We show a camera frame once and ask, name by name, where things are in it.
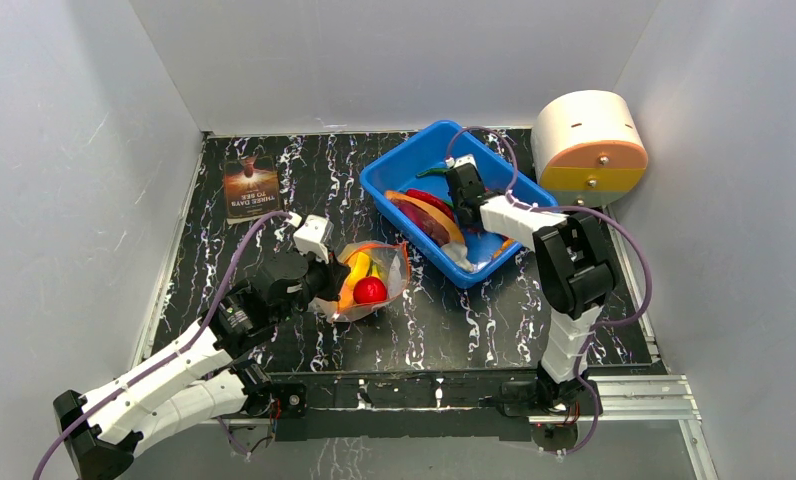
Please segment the clear zip bag orange seal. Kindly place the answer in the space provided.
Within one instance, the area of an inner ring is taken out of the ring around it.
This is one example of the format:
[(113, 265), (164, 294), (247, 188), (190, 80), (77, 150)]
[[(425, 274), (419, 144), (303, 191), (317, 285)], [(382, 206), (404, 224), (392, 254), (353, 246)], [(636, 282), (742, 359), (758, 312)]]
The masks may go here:
[(330, 323), (350, 323), (384, 308), (403, 295), (409, 283), (407, 243), (351, 243), (337, 259), (350, 268), (338, 301), (315, 299), (314, 311)]

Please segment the yellow banana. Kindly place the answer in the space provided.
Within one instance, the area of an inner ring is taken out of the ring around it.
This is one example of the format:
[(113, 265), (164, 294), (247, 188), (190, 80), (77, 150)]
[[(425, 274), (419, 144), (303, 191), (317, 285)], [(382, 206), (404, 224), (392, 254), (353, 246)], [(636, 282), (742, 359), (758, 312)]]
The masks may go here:
[(350, 272), (340, 291), (338, 302), (340, 310), (346, 310), (354, 305), (353, 289), (359, 280), (368, 276), (371, 258), (365, 252), (355, 252), (348, 257), (346, 265), (350, 268)]

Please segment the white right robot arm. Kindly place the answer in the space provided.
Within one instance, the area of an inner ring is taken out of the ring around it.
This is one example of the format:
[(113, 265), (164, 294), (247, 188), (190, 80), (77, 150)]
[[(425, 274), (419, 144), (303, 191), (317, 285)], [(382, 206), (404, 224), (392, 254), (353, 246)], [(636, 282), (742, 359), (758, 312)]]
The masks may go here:
[(621, 278), (602, 235), (608, 216), (579, 206), (531, 206), (509, 191), (489, 190), (469, 157), (447, 160), (445, 179), (462, 223), (503, 235), (535, 254), (540, 287), (551, 308), (535, 383), (503, 387), (501, 412), (564, 413), (590, 385), (587, 343)]

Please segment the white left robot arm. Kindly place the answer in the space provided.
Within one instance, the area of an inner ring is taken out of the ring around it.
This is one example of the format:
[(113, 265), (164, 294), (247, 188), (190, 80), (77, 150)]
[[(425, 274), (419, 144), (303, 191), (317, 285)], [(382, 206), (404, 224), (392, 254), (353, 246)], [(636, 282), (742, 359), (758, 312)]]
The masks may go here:
[(152, 445), (205, 420), (282, 405), (290, 387), (274, 386), (249, 354), (314, 300), (338, 299), (350, 271), (333, 254), (273, 255), (140, 365), (98, 389), (59, 395), (54, 412), (78, 477), (115, 479)]

